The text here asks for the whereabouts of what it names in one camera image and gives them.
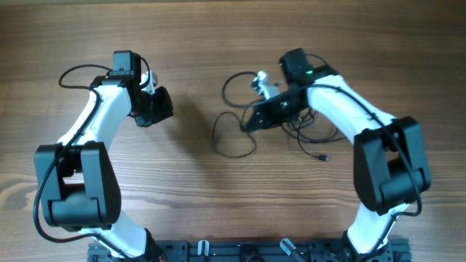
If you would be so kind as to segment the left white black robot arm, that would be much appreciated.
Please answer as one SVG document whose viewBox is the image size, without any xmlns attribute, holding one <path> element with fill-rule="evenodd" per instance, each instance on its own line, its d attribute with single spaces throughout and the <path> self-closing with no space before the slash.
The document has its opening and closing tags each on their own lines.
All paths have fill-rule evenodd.
<svg viewBox="0 0 466 262">
<path fill-rule="evenodd" d="M 33 223 L 38 234 L 54 243 L 91 237 L 112 260 L 166 261 L 148 229 L 122 211 L 121 190 L 108 151 L 126 117 L 150 127 L 173 115 L 165 87 L 146 60 L 116 51 L 113 66 L 84 87 L 89 100 L 71 129 L 56 143 L 34 154 L 38 189 Z"/>
</svg>

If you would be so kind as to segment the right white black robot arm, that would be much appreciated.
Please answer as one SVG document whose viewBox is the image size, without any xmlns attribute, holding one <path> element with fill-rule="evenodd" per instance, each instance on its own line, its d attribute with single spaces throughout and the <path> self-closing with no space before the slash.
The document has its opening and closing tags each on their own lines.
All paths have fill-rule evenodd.
<svg viewBox="0 0 466 262">
<path fill-rule="evenodd" d="M 280 59 L 288 90 L 280 92 L 264 71 L 250 83 L 261 96 L 243 127 L 245 132 L 275 128 L 305 109 L 325 116 L 353 146 L 353 183 L 361 201 L 345 233 L 354 261 L 379 258 L 400 216 L 422 211 L 421 194 L 431 186 L 430 170 L 419 123 L 397 118 L 357 94 L 324 62 L 314 66 L 302 48 Z"/>
</svg>

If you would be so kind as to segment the black aluminium base frame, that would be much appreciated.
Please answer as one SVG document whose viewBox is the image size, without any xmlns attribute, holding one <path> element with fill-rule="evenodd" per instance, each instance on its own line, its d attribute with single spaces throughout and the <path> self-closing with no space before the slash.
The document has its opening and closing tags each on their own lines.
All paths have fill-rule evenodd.
<svg viewBox="0 0 466 262">
<path fill-rule="evenodd" d="M 292 242 L 290 255 L 279 242 L 199 242 L 157 241 L 165 257 L 158 261 L 356 261 L 356 254 L 342 239 L 311 239 Z M 89 245 L 87 261 L 127 261 L 114 258 L 99 244 Z M 410 262 L 410 244 L 407 239 L 390 239 L 383 251 L 367 261 Z"/>
</svg>

